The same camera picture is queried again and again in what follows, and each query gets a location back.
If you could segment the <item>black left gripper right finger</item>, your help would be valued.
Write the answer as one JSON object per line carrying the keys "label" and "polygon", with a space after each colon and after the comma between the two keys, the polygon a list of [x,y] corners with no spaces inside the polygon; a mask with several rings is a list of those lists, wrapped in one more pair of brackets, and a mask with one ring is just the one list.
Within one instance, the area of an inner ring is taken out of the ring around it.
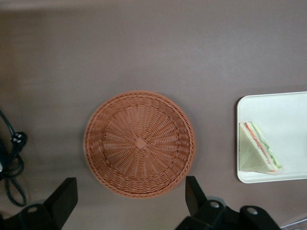
{"label": "black left gripper right finger", "polygon": [[185,201],[189,216],[176,227],[177,230],[239,230],[239,213],[215,196],[206,196],[196,177],[185,180]]}

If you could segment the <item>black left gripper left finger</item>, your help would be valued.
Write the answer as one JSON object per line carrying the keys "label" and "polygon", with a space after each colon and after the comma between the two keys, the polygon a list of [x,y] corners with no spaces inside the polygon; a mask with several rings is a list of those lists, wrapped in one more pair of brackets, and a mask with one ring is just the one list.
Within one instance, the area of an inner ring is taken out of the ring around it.
{"label": "black left gripper left finger", "polygon": [[42,203],[16,215],[18,230],[60,230],[78,203],[77,179],[67,178]]}

